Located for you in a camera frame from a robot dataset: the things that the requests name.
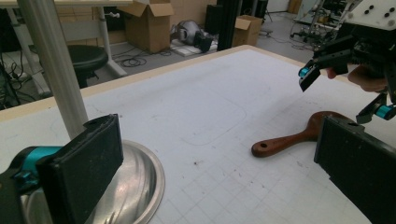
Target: white table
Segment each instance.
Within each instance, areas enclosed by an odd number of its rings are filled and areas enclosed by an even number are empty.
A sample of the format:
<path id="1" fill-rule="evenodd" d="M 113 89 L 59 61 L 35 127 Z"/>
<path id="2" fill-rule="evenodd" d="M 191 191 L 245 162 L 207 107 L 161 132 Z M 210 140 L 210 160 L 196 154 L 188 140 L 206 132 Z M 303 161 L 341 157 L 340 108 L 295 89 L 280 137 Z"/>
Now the white table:
<path id="1" fill-rule="evenodd" d="M 90 119 L 120 116 L 121 138 L 148 147 L 165 172 L 150 223 L 346 223 L 368 219 L 313 162 L 315 143 L 258 159 L 251 146 L 300 132 L 317 111 L 350 118 L 375 94 L 319 79 L 304 93 L 300 63 L 239 47 L 82 90 Z M 0 172 L 29 146 L 69 140 L 53 99 L 0 111 Z M 366 132 L 396 146 L 395 120 Z"/>
<path id="2" fill-rule="evenodd" d="M 64 22 L 64 34 L 66 40 L 80 40 L 95 37 L 102 37 L 104 40 L 104 47 L 109 55 L 107 66 L 116 75 L 120 77 L 126 76 L 126 72 L 119 67 L 111 58 L 110 44 L 108 40 L 106 17 L 103 7 L 114 7 L 114 6 L 125 6 L 131 4 L 133 0 L 54 0 L 57 7 L 98 7 L 99 9 L 99 21 L 74 21 Z M 30 50 L 29 45 L 33 42 L 29 36 L 29 32 L 24 24 L 18 22 L 13 8 L 18 8 L 18 2 L 16 0 L 0 0 L 0 8 L 6 8 L 8 16 L 11 19 L 11 23 L 14 27 L 17 38 L 20 41 L 23 55 L 26 57 L 29 66 L 33 74 L 40 71 L 40 66 L 35 62 Z"/>

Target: wooden paddle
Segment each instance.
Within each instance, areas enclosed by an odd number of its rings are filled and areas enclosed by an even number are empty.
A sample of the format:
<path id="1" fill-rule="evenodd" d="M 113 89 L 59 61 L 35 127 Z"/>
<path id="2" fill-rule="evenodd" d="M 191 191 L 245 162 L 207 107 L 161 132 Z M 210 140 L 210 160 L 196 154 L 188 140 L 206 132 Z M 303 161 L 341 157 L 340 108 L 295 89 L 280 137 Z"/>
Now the wooden paddle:
<path id="1" fill-rule="evenodd" d="M 251 153 L 255 157 L 269 157 L 301 142 L 318 141 L 322 120 L 326 116 L 349 119 L 341 114 L 332 111 L 317 112 L 313 114 L 311 118 L 309 118 L 305 130 L 303 130 L 302 132 L 285 137 L 278 137 L 260 141 L 251 147 Z"/>

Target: office chair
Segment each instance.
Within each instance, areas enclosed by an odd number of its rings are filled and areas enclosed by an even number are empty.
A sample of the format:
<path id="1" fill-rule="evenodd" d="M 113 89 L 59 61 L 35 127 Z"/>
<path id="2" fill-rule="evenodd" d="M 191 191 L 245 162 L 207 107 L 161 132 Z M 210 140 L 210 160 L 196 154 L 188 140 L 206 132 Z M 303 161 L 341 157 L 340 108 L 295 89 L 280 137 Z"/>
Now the office chair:
<path id="1" fill-rule="evenodd" d="M 79 87 L 88 87 L 87 79 L 96 77 L 95 70 L 102 68 L 108 61 L 103 48 L 88 45 L 68 46 L 70 58 L 76 72 Z"/>

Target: white wall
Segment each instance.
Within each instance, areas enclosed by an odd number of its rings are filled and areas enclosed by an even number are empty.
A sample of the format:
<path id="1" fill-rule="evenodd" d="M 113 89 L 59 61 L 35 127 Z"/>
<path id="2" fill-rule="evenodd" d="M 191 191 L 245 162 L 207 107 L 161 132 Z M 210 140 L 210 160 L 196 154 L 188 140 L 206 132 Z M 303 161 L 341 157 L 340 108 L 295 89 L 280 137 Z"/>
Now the white wall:
<path id="1" fill-rule="evenodd" d="M 287 11 L 289 0 L 269 0 L 267 9 L 269 12 Z"/>

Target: paddle handle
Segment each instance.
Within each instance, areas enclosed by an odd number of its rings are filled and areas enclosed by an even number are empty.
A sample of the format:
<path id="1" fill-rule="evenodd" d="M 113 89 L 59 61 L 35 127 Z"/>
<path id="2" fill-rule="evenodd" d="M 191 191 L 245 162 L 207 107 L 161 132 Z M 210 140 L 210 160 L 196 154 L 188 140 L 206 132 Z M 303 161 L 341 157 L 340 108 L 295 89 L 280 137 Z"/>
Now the paddle handle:
<path id="1" fill-rule="evenodd" d="M 308 141 L 318 141 L 318 134 L 304 130 L 297 134 L 260 141 L 251 147 L 251 153 L 255 157 L 269 157 L 288 147 Z"/>

